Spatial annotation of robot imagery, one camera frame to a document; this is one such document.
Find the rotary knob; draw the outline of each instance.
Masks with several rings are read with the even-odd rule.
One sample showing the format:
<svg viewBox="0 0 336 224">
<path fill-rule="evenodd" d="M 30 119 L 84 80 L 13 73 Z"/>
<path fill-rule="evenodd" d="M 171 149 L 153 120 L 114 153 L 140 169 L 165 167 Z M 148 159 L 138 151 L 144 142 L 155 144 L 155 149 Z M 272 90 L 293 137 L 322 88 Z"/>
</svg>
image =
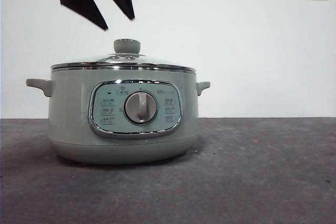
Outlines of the rotary knob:
<svg viewBox="0 0 336 224">
<path fill-rule="evenodd" d="M 155 117 L 156 101 L 146 92 L 131 94 L 125 103 L 125 113 L 134 123 L 147 123 Z"/>
</svg>

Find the pot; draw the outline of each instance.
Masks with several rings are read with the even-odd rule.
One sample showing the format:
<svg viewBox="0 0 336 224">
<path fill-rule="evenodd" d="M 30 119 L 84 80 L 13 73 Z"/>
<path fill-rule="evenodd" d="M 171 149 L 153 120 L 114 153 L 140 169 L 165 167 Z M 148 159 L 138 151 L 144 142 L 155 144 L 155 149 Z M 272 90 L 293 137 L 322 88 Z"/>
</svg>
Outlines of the pot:
<svg viewBox="0 0 336 224">
<path fill-rule="evenodd" d="M 140 55 L 133 39 L 114 54 L 53 65 L 27 79 L 49 99 L 48 138 L 57 154 L 93 164 L 134 164 L 184 153 L 197 140 L 195 70 Z"/>
</svg>

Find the chrome trim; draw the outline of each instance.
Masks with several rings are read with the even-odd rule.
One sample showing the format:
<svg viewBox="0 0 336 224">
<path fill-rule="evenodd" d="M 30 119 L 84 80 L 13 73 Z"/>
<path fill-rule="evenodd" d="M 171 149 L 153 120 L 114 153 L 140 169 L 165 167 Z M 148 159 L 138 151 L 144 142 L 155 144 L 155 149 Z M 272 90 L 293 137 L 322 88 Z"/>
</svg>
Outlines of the chrome trim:
<svg viewBox="0 0 336 224">
<path fill-rule="evenodd" d="M 68 70 L 100 70 L 100 69 L 109 69 L 109 70 L 137 70 L 137 71 L 167 71 L 167 72 L 180 72 L 180 73 L 191 73 L 196 74 L 195 71 L 181 70 L 181 69 L 172 69 L 172 68 L 157 68 L 157 67 L 130 67 L 130 66 L 104 66 L 104 67 L 67 67 L 67 68 L 56 68 L 51 72 L 60 72 Z"/>
<path fill-rule="evenodd" d="M 121 83 L 137 83 L 137 82 L 146 82 L 146 83 L 150 83 L 150 84 L 165 84 L 165 85 L 170 85 L 172 86 L 176 91 L 177 91 L 177 95 L 178 95 L 178 102 L 180 104 L 180 118 L 178 119 L 177 123 L 168 128 L 168 129 L 164 129 L 164 130 L 159 130 L 159 131 L 150 131 L 150 132 L 113 132 L 113 131 L 107 131 L 104 130 L 103 128 L 99 127 L 96 122 L 94 121 L 93 118 L 93 102 L 95 100 L 95 96 L 96 96 L 96 91 L 103 85 L 106 84 L 121 84 Z M 179 89 L 177 88 L 177 86 L 173 83 L 170 82 L 164 82 L 164 81 L 155 81 L 155 80 L 114 80 L 114 81 L 103 81 L 98 83 L 92 90 L 91 92 L 91 96 L 90 96 L 90 102 L 89 102 L 89 110 L 88 110 L 88 122 L 89 125 L 91 127 L 91 129 L 93 130 L 93 132 L 95 132 L 97 135 L 102 136 L 102 137 L 106 137 L 106 138 L 121 138 L 121 139 L 135 139 L 135 138 L 148 138 L 148 137 L 157 137 L 157 136 L 162 136 L 162 135 L 166 135 L 174 130 L 177 129 L 177 127 L 179 126 L 181 119 L 183 118 L 183 107 L 182 107 L 182 100 L 181 100 L 181 94 Z"/>
<path fill-rule="evenodd" d="M 62 63 L 55 64 L 51 66 L 51 69 L 59 68 L 72 68 L 72 67 L 87 67 L 89 69 L 93 67 L 132 67 L 132 68 L 160 68 L 160 69 L 178 69 L 184 71 L 195 72 L 195 69 L 182 67 L 177 65 L 167 65 L 167 64 L 154 64 L 154 63 L 145 63 L 145 62 L 72 62 L 72 63 Z"/>
</svg>

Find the gray countertop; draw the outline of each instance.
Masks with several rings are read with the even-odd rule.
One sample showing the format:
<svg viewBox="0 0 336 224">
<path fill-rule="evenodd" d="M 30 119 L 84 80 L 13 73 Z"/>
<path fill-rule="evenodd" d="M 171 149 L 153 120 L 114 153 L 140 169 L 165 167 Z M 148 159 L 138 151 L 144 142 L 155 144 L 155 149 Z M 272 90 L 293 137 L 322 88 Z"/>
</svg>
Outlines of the gray countertop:
<svg viewBox="0 0 336 224">
<path fill-rule="evenodd" d="M 54 154 L 47 120 L 1 120 L 2 223 L 336 223 L 336 118 L 200 119 L 156 163 Z"/>
</svg>

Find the pot handle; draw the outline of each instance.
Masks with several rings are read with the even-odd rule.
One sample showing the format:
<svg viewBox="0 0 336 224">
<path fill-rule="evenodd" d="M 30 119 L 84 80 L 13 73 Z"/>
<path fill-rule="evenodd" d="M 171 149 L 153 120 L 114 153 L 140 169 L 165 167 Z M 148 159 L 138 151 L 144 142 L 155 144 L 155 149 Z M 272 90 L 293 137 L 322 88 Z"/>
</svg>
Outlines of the pot handle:
<svg viewBox="0 0 336 224">
<path fill-rule="evenodd" d="M 197 95 L 200 96 L 202 94 L 202 91 L 208 88 L 210 88 L 209 81 L 197 82 L 196 83 Z"/>
<path fill-rule="evenodd" d="M 46 97 L 52 97 L 54 90 L 54 82 L 42 79 L 27 79 L 26 85 L 28 87 L 34 87 L 41 89 Z"/>
</svg>

